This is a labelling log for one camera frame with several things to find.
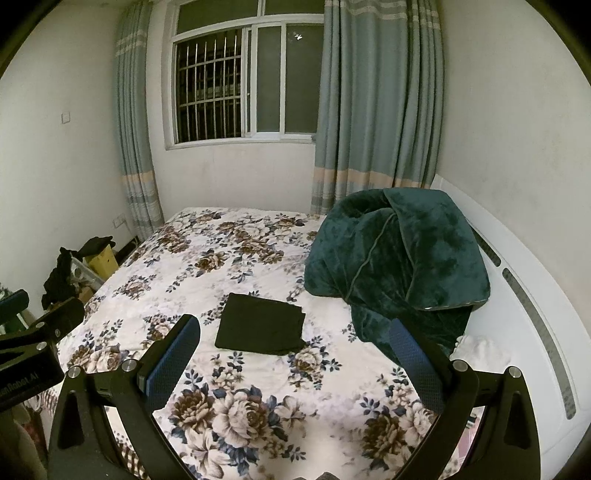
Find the silver bolt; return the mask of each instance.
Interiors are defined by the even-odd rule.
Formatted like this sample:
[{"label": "silver bolt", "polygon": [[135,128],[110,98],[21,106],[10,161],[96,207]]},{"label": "silver bolt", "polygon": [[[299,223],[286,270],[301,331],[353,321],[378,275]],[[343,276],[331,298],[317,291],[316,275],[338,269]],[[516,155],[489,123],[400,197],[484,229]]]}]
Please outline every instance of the silver bolt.
[{"label": "silver bolt", "polygon": [[509,375],[513,378],[519,378],[521,376],[521,370],[517,367],[509,367]]},{"label": "silver bolt", "polygon": [[74,367],[68,370],[68,377],[76,378],[78,375],[80,375],[81,372],[82,369],[78,365],[75,365]]},{"label": "silver bolt", "polygon": [[124,372],[131,372],[137,366],[138,363],[133,358],[130,358],[121,364],[121,368]]},{"label": "silver bolt", "polygon": [[465,372],[468,370],[468,364],[464,360],[454,360],[452,366],[457,372]]}]

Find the wall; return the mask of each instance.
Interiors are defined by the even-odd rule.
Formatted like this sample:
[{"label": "wall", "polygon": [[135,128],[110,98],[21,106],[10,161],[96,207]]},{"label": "wall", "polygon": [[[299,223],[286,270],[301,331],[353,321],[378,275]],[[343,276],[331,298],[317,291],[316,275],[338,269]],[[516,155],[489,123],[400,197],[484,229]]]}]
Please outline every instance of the wall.
[{"label": "wall", "polygon": [[591,86],[525,0],[441,0],[437,172],[538,257],[591,332]]},{"label": "wall", "polygon": [[148,33],[150,146],[165,218],[189,206],[310,210],[314,145],[239,143],[166,150],[162,46],[167,3],[154,5]]},{"label": "wall", "polygon": [[[31,310],[60,247],[95,235],[121,247],[131,216],[119,180],[112,77],[120,10],[61,4],[35,28],[0,79],[0,281]],[[61,113],[71,121],[61,124]]]}]

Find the mattress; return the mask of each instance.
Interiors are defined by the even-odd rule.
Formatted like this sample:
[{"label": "mattress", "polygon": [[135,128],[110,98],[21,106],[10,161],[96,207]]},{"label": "mattress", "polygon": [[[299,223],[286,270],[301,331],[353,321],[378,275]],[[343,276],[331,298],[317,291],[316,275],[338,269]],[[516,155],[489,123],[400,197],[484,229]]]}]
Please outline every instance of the mattress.
[{"label": "mattress", "polygon": [[[201,341],[154,418],[195,478],[311,480],[325,471],[341,479],[393,478],[434,414],[402,368],[356,337],[342,299],[304,290],[304,262],[322,220],[253,209],[183,210],[88,302],[83,324],[59,344],[62,367],[115,369],[140,358],[190,313],[199,319]],[[301,306],[306,346],[285,356],[215,348],[230,292]],[[43,394],[50,412],[60,387]],[[107,407],[107,414],[130,470],[145,478],[116,410]],[[443,477],[459,468],[470,435]]]}]

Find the white window frame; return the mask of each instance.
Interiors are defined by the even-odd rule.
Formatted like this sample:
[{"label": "white window frame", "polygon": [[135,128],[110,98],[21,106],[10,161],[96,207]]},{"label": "white window frame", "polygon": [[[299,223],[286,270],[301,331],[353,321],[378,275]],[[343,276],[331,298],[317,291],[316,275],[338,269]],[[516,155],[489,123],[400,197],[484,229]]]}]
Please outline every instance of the white window frame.
[{"label": "white window frame", "polygon": [[[162,49],[162,102],[163,102],[163,126],[164,143],[166,150],[176,148],[201,147],[204,145],[250,143],[250,142],[290,142],[312,143],[311,134],[286,134],[285,133],[285,75],[286,75],[286,31],[288,24],[323,24],[323,14],[285,14],[263,15],[265,0],[258,2],[258,15],[256,17],[239,18],[218,24],[207,25],[176,34],[178,13],[181,5],[191,3],[194,0],[171,0],[167,5],[164,20],[164,35]],[[257,63],[257,39],[258,29],[264,27],[281,27],[281,67],[280,67],[280,111],[279,132],[256,131],[256,68],[251,68],[250,112],[246,112],[247,82],[241,81],[241,128],[242,137],[217,138],[210,140],[196,140],[191,142],[178,142],[177,133],[177,105],[176,105],[176,45],[179,42],[191,38],[200,37],[220,30],[243,28],[242,30],[242,79],[246,79],[248,65],[256,66]],[[246,58],[248,51],[248,31],[252,32],[251,55]],[[247,113],[250,114],[250,131],[246,132]]]}]

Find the wall socket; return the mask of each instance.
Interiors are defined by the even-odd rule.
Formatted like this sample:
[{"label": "wall socket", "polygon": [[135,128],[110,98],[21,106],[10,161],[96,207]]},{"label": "wall socket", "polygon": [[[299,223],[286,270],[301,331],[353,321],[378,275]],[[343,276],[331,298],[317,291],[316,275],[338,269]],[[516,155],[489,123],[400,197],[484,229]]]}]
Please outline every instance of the wall socket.
[{"label": "wall socket", "polygon": [[125,214],[121,213],[120,215],[118,215],[117,217],[113,218],[113,226],[115,228],[119,228],[121,225],[123,225],[127,220],[125,219]]}]

